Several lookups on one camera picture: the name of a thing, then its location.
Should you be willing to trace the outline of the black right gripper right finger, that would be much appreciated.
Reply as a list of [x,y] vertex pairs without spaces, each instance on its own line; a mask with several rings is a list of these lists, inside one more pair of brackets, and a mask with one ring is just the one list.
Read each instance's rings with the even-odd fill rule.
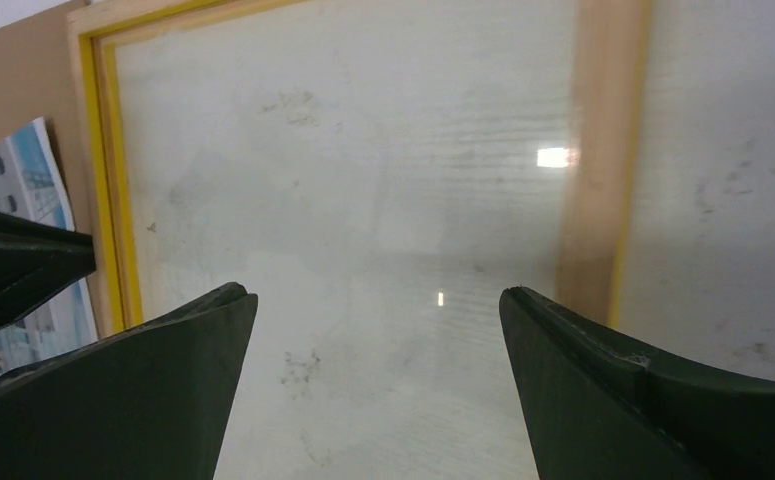
[[775,479],[775,381],[707,366],[526,287],[499,314],[543,479]]

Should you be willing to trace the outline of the printed building photo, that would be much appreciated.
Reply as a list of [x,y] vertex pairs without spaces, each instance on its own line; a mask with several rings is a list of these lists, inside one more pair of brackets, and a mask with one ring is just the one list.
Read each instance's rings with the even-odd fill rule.
[[[42,118],[0,141],[0,212],[65,230],[75,229]],[[0,375],[97,339],[88,283],[82,279],[0,330]]]

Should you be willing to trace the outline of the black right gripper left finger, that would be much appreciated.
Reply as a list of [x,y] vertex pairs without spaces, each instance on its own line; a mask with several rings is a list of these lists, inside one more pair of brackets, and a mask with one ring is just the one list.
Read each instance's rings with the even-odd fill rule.
[[0,479],[210,479],[258,309],[230,282],[0,376]]

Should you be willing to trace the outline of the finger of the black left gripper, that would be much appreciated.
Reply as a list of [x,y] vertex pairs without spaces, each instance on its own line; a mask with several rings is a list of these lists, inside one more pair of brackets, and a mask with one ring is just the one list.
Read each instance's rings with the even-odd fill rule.
[[95,270],[90,235],[0,213],[0,330]]

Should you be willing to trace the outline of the clear glass sheet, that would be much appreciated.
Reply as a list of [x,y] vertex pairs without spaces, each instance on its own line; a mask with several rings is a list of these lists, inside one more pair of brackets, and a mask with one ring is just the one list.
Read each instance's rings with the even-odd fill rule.
[[[259,298],[219,479],[533,479],[573,1],[304,1],[113,46],[142,312]],[[775,380],[775,1],[657,1],[621,330]]]

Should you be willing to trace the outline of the yellow wooden picture frame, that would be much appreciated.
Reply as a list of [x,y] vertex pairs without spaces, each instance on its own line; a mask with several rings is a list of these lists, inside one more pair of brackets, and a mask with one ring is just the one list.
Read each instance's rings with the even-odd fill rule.
[[[96,313],[105,334],[143,319],[116,47],[274,8],[272,1],[100,1],[68,15],[98,261]],[[653,19],[650,1],[582,1],[577,8],[554,290],[567,307],[613,328],[619,324]]]

